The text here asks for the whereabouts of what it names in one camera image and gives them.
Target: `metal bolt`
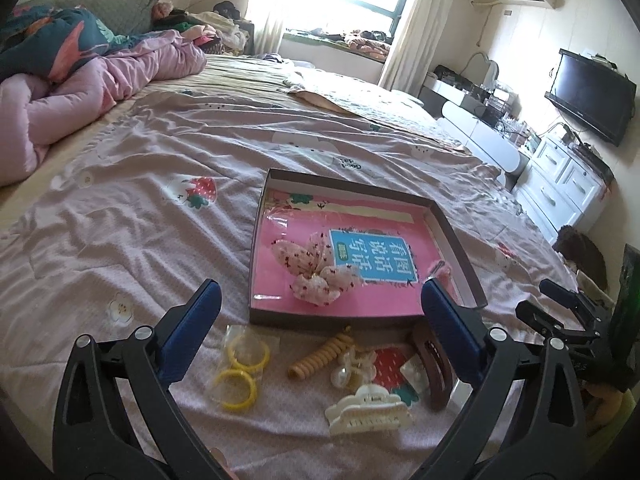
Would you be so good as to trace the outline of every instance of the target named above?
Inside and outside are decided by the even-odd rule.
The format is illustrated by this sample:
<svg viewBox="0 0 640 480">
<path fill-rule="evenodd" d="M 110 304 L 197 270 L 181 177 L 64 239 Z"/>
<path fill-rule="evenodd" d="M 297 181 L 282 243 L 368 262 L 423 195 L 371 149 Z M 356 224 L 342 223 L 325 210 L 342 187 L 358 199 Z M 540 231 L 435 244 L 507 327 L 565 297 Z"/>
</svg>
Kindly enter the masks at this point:
<svg viewBox="0 0 640 480">
<path fill-rule="evenodd" d="M 81 335 L 78 339 L 76 339 L 76 346 L 78 348 L 84 348 L 91 342 L 91 336 L 87 334 Z"/>
<path fill-rule="evenodd" d="M 561 339 L 558 339 L 557 337 L 552 337 L 549 344 L 556 350 L 562 350 L 564 348 L 564 343 L 562 342 Z"/>
<path fill-rule="evenodd" d="M 136 339 L 139 339 L 140 341 L 149 339 L 153 332 L 154 331 L 151 330 L 150 326 L 141 326 L 136 330 Z"/>
<path fill-rule="evenodd" d="M 501 328 L 492 328 L 489 335 L 491 336 L 491 339 L 496 341 L 504 341 L 507 339 L 507 333 Z"/>
</svg>

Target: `white curtain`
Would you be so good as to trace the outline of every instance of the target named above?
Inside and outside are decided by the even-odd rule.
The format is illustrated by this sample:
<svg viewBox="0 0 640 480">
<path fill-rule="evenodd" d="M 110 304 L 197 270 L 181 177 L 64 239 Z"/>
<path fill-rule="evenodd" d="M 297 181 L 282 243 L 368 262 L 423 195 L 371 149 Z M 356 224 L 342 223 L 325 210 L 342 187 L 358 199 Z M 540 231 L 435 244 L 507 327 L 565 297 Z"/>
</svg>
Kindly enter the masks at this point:
<svg viewBox="0 0 640 480">
<path fill-rule="evenodd" d="M 453 0 L 407 0 L 379 85 L 417 96 Z"/>
<path fill-rule="evenodd" d="M 254 22 L 256 54 L 269 54 L 280 48 L 286 9 L 286 0 L 249 0 L 246 16 Z"/>
</svg>

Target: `box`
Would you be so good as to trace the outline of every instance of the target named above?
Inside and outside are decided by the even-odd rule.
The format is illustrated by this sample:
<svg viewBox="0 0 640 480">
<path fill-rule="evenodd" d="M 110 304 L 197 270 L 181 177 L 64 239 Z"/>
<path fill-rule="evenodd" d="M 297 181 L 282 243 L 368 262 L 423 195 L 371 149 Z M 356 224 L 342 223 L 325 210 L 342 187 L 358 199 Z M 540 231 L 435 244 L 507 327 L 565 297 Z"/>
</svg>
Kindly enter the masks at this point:
<svg viewBox="0 0 640 480">
<path fill-rule="evenodd" d="M 324 264 L 357 268 L 364 283 L 352 283 L 337 299 L 318 306 L 294 296 L 296 273 L 282 264 L 274 247 L 281 246 L 280 240 L 307 247 L 311 235 L 318 240 L 319 234 L 326 242 L 323 247 L 330 246 L 333 253 L 329 254 L 333 261 Z M 458 304 L 486 306 L 478 277 L 433 200 L 346 180 L 270 170 L 254 227 L 250 321 L 321 331 L 339 331 L 347 325 L 411 327 L 423 315 L 422 283 L 443 265 L 448 272 L 444 285 Z"/>
</svg>

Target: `television screen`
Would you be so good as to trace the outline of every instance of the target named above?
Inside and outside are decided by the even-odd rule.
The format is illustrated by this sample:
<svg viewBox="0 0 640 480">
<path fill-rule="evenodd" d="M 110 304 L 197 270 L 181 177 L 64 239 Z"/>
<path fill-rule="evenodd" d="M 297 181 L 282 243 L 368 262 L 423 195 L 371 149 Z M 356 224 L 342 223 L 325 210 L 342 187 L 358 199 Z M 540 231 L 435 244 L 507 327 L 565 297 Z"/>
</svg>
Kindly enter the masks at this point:
<svg viewBox="0 0 640 480">
<path fill-rule="evenodd" d="M 634 111 L 636 85 L 596 61 L 566 50 L 560 54 L 546 98 L 603 139 L 620 145 Z"/>
</svg>

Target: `blue gripper pad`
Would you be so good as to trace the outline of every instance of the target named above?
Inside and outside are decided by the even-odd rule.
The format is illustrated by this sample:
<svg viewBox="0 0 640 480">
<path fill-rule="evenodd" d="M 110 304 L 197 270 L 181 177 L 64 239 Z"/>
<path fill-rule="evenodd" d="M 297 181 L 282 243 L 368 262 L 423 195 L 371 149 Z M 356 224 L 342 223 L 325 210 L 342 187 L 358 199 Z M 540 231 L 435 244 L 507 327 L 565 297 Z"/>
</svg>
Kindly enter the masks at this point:
<svg viewBox="0 0 640 480">
<path fill-rule="evenodd" d="M 460 319 L 452 299 L 436 280 L 427 280 L 422 286 L 420 300 L 422 311 L 444 348 L 456 375 L 463 383 L 479 388 L 484 381 L 484 347 L 478 344 Z M 469 314 L 478 316 L 478 323 L 484 328 L 478 313 L 471 311 Z"/>
<path fill-rule="evenodd" d="M 175 327 L 160 349 L 158 379 L 162 386 L 181 381 L 193 358 L 209 333 L 209 329 L 220 313 L 222 291 L 220 286 L 209 282 L 200 295 L 193 299 L 190 309 Z"/>
</svg>

